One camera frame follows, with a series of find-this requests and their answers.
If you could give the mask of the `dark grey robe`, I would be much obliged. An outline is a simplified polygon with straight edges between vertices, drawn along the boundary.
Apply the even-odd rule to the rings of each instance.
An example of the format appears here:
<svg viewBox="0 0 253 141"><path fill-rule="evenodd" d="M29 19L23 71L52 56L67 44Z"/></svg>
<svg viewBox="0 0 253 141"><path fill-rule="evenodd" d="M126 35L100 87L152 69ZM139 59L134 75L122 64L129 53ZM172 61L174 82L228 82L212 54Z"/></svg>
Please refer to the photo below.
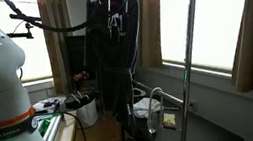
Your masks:
<svg viewBox="0 0 253 141"><path fill-rule="evenodd" d="M139 38L138 0L87 0L87 59L99 71L103 101L117 121L128 118Z"/></svg>

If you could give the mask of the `white crumpled cloth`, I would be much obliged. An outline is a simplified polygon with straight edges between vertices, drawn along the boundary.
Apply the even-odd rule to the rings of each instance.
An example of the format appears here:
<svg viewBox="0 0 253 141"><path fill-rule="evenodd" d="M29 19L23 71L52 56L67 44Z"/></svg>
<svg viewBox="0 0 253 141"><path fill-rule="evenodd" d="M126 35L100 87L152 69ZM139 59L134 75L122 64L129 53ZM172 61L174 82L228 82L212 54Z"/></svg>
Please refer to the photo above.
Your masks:
<svg viewBox="0 0 253 141"><path fill-rule="evenodd" d="M142 98L139 102L136 102L133 105L133 114L136 116L136 118L147 118L149 113L149 108L152 108L153 110L160 110L161 103L156 99L149 99L149 98Z"/></svg>

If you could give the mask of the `black shoe with laces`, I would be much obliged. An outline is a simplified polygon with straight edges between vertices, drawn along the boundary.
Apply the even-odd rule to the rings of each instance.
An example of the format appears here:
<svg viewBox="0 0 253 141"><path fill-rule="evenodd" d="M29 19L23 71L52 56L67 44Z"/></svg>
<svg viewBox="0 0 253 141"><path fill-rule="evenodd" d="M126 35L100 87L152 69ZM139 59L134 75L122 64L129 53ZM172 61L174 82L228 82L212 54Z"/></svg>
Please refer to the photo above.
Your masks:
<svg viewBox="0 0 253 141"><path fill-rule="evenodd" d="M82 92L79 92L77 90L75 93L69 95L67 99L64 100L64 104L66 105L66 108L77 110L94 101L96 95L97 93L95 91L83 90Z"/></svg>

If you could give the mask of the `clear plastic bottle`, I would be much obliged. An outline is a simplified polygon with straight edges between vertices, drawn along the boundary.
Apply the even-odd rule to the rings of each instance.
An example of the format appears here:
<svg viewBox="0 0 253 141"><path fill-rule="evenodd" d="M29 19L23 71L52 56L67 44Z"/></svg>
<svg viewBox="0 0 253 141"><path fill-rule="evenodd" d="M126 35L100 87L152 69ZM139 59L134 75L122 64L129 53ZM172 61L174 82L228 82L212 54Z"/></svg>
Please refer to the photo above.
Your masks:
<svg viewBox="0 0 253 141"><path fill-rule="evenodd" d="M154 134L158 130L158 112L154 111L149 115L149 119L147 120L148 122L148 130L151 134Z"/></svg>

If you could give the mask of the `white waste bin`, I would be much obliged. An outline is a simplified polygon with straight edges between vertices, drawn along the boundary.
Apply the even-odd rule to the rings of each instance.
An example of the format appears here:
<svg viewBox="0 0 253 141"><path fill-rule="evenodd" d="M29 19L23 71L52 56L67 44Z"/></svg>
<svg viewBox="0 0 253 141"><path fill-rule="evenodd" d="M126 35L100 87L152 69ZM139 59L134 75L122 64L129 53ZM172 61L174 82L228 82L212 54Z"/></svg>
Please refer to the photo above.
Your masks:
<svg viewBox="0 0 253 141"><path fill-rule="evenodd" d="M98 120L96 109L95 100L93 100L77 110L77 117L83 128L91 127Z"/></svg>

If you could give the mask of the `yellow snack packet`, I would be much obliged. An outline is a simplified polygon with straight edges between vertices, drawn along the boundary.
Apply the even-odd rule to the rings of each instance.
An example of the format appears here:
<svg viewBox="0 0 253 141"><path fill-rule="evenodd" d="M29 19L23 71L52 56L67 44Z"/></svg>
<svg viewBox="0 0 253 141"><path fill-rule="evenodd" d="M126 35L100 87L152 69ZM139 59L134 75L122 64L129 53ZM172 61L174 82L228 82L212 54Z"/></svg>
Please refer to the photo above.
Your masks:
<svg viewBox="0 0 253 141"><path fill-rule="evenodd" d="M176 119L175 119L175 115L171 114L171 113L165 113L163 115L163 127L164 128L169 128L169 129L175 129L176 128Z"/></svg>

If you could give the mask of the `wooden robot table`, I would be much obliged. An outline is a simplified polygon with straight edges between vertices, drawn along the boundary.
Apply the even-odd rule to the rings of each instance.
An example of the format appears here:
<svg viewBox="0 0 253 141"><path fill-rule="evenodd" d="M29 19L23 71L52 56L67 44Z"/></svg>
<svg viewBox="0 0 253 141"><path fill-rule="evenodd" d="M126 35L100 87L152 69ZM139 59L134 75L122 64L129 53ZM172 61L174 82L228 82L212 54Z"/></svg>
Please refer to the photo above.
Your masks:
<svg viewBox="0 0 253 141"><path fill-rule="evenodd" d="M64 120L58 127L54 141L74 141L76 119L73 115L65 114Z"/></svg>

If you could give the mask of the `brown curtain beside sofa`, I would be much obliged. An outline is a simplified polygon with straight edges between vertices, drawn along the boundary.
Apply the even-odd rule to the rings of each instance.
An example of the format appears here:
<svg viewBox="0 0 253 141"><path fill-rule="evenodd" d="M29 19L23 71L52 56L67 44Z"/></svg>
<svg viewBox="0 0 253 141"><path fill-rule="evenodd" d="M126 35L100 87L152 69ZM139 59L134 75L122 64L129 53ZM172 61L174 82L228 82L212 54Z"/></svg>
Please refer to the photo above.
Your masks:
<svg viewBox="0 0 253 141"><path fill-rule="evenodd" d="M64 29L70 27L67 3L65 0L37 0L49 60L51 62L54 87L57 94L66 94L70 91L68 75L68 58L64 42Z"/></svg>

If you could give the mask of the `chrome clothes rail frame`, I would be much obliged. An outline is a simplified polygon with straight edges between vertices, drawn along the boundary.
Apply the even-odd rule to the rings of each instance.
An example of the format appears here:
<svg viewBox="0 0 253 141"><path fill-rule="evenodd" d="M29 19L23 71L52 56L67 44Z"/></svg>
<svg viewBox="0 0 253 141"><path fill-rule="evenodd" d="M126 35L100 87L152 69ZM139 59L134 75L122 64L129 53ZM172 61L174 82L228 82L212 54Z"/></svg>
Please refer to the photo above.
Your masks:
<svg viewBox="0 0 253 141"><path fill-rule="evenodd" d="M188 123L188 102L189 102L189 89L190 89L190 75L191 75L191 62L192 62L192 42L193 42L193 28L195 22L195 1L190 0L188 2L188 21L186 27L186 47L185 49L185 68L183 70L183 95L182 98L172 97L172 95L166 94L164 91L156 88L150 93L154 95L158 93L160 96L164 96L165 99L172 99L182 110L182 122L181 122L181 141L186 141L187 136L187 123ZM161 30L160 30L160 0L140 0L140 44L139 44L139 59L138 66L140 67L161 67L162 55L161 55Z"/></svg>

